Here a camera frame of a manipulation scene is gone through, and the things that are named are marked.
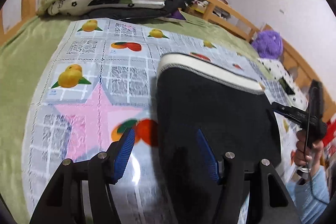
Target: yellow orange print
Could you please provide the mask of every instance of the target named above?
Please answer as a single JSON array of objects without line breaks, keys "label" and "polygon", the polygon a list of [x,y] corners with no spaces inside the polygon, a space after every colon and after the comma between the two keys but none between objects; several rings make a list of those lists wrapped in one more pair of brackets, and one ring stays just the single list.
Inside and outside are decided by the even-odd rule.
[{"label": "yellow orange print", "polygon": [[90,19],[87,22],[85,22],[82,25],[82,28],[80,28],[77,32],[80,31],[84,31],[84,32],[92,32],[92,31],[102,31],[102,29],[100,29],[98,27],[98,21],[95,19]]},{"label": "yellow orange print", "polygon": [[78,84],[90,85],[91,82],[83,77],[83,69],[78,64],[69,65],[64,72],[58,76],[57,82],[51,87],[72,88]]},{"label": "yellow orange print", "polygon": [[285,128],[286,132],[288,132],[288,130],[289,130],[289,124],[288,124],[288,122],[286,122],[285,119],[283,119],[283,127]]},{"label": "yellow orange print", "polygon": [[153,29],[149,32],[149,36],[148,37],[155,37],[155,38],[169,38],[166,37],[163,32],[159,29]]},{"label": "yellow orange print", "polygon": [[203,41],[203,46],[208,47],[208,48],[216,48],[210,41],[204,40]]}]

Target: wooden bed frame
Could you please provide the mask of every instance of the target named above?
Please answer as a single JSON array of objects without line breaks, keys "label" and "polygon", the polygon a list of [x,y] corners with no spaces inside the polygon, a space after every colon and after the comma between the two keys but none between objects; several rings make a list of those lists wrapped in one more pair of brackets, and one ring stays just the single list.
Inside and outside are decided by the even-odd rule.
[{"label": "wooden bed frame", "polygon": [[[236,36],[239,36],[250,42],[255,32],[258,32],[259,29],[254,26],[249,20],[243,17],[240,13],[232,9],[229,5],[219,1],[219,0],[207,0],[209,5],[207,6],[202,18],[206,21],[215,22],[216,24],[222,26],[229,32],[233,33]],[[218,17],[213,12],[215,7],[219,7],[232,16],[236,17],[238,20],[246,24],[249,27],[248,33],[241,30],[237,26],[231,24],[230,22]],[[0,10],[0,46],[9,40],[12,36],[16,34],[16,32],[21,28],[21,26],[26,23],[30,18],[36,15],[36,0],[21,0],[21,21],[17,23],[14,27],[8,30],[6,33],[3,29],[2,22],[2,9]],[[266,25],[264,30],[272,29],[269,25]],[[298,68],[298,78],[295,83],[300,87],[304,87],[310,85],[312,79],[319,79],[314,70],[308,65],[308,63],[301,57],[301,55],[285,40],[283,40],[284,44],[284,57],[285,60],[283,62],[284,67],[289,70],[290,68],[296,67]],[[330,95],[324,89],[324,100],[325,100],[325,112],[323,115],[323,120],[328,121],[333,114],[336,112],[336,104],[331,99]]]},{"label": "wooden bed frame", "polygon": [[[273,30],[273,28],[266,24],[263,30]],[[283,41],[283,66],[286,70],[291,68],[296,68],[298,76],[295,79],[295,83],[301,89],[305,86],[310,86],[313,79],[320,81],[319,77],[315,71],[309,66],[307,61],[285,40]],[[327,122],[336,112],[336,104],[331,99],[326,88],[323,89],[323,99],[324,99],[324,113],[323,121]]]}]

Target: cable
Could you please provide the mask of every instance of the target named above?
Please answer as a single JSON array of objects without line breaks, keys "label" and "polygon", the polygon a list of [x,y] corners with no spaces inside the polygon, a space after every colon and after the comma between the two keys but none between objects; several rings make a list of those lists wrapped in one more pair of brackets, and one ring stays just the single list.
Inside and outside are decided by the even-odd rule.
[{"label": "cable", "polygon": [[[311,102],[311,99],[312,99],[312,91],[309,92],[309,102]],[[311,111],[311,103],[308,104],[308,125],[307,125],[307,132],[306,132],[306,137],[305,137],[305,140],[304,140],[304,148],[303,148],[303,156],[305,158],[305,161],[306,161],[306,168],[308,170],[308,176],[309,176],[309,181],[310,181],[310,192],[311,192],[311,195],[313,196],[314,199],[316,199],[317,201],[325,204],[325,205],[328,205],[327,202],[317,198],[315,195],[314,195],[314,191],[313,191],[313,182],[312,182],[312,178],[311,178],[311,175],[310,175],[310,171],[309,171],[309,168],[308,168],[308,161],[306,159],[306,147],[307,147],[307,143],[308,143],[308,134],[309,134],[309,124],[310,124],[310,111]]]}]

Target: fruit pattern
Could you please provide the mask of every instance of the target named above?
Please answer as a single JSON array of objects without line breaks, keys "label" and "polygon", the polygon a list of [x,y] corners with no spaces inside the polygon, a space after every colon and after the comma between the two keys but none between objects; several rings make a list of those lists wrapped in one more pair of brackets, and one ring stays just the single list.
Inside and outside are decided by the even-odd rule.
[{"label": "fruit pattern", "polygon": [[210,41],[204,40],[203,41],[203,46],[208,47],[208,48],[216,48]]},{"label": "fruit pattern", "polygon": [[92,32],[92,31],[102,31],[102,29],[100,29],[98,27],[98,21],[95,19],[90,19],[87,22],[85,22],[82,25],[82,28],[80,28],[77,32],[80,31],[84,31],[84,32]]},{"label": "fruit pattern", "polygon": [[72,64],[59,75],[57,82],[51,88],[58,86],[72,88],[78,84],[90,85],[91,82],[83,77],[83,69],[80,65]]},{"label": "fruit pattern", "polygon": [[143,140],[145,143],[152,147],[158,146],[158,124],[151,119],[129,119],[116,126],[111,133],[113,142],[120,140],[126,128],[133,128],[135,131],[135,143]]},{"label": "fruit pattern", "polygon": [[163,32],[159,29],[153,29],[149,32],[149,36],[148,37],[155,37],[155,38],[169,38],[166,37]]},{"label": "fruit pattern", "polygon": [[203,60],[206,60],[206,61],[210,61],[210,62],[211,62],[210,58],[209,58],[209,57],[206,57],[206,56],[203,55],[203,54],[198,54],[198,53],[195,53],[195,52],[191,52],[190,54],[193,55],[193,56],[196,56],[196,57],[198,57],[198,58],[200,58],[200,59],[203,59]]},{"label": "fruit pattern", "polygon": [[233,67],[235,67],[236,69],[240,69],[240,70],[243,70],[238,64],[232,64]]},{"label": "fruit pattern", "polygon": [[134,42],[115,42],[111,44],[112,48],[121,49],[121,48],[129,48],[131,51],[139,52],[142,47],[139,43]]}]

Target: wall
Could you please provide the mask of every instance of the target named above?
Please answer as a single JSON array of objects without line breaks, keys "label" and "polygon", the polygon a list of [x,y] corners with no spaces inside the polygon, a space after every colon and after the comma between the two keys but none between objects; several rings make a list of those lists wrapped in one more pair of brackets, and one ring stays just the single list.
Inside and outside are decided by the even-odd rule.
[{"label": "wall", "polygon": [[279,31],[306,59],[336,100],[336,17],[325,0],[229,0],[229,3],[257,27],[268,23]]}]

